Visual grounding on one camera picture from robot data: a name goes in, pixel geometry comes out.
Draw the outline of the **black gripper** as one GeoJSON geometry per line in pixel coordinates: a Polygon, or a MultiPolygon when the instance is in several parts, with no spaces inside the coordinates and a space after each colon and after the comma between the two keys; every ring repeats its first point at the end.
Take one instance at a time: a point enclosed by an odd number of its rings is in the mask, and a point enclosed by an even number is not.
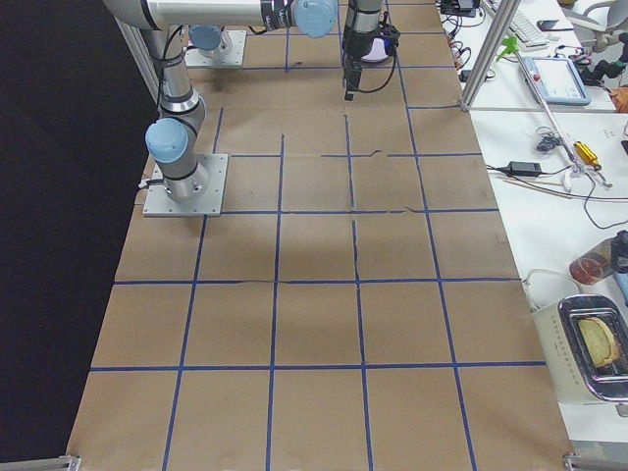
{"type": "Polygon", "coordinates": [[[344,100],[359,92],[362,64],[379,29],[382,0],[349,0],[342,34],[344,100]]]}

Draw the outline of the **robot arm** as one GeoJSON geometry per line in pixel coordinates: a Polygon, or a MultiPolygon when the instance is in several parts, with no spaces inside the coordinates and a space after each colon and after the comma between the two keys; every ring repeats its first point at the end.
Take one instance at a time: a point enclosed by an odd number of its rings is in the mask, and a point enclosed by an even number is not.
{"type": "Polygon", "coordinates": [[[162,174],[161,194],[192,213],[213,188],[207,159],[194,152],[206,104],[189,79],[182,29],[296,27],[319,38],[331,31],[339,10],[336,1],[108,1],[105,6],[117,20],[138,28],[148,50],[159,80],[159,118],[148,127],[145,142],[162,174]]]}
{"type": "Polygon", "coordinates": [[[213,60],[224,58],[233,49],[231,37],[222,26],[190,26],[188,38],[193,50],[213,60]]]}

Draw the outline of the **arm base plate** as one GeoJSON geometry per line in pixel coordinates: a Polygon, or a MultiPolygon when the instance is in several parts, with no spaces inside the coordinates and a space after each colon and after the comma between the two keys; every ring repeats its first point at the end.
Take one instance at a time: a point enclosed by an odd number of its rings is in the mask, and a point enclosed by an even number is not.
{"type": "Polygon", "coordinates": [[[185,180],[165,179],[154,165],[142,213],[147,217],[218,217],[222,213],[229,166],[228,154],[196,154],[195,173],[185,180]]]}
{"type": "Polygon", "coordinates": [[[191,26],[185,62],[190,69],[239,68],[243,65],[245,30],[191,26]]]}

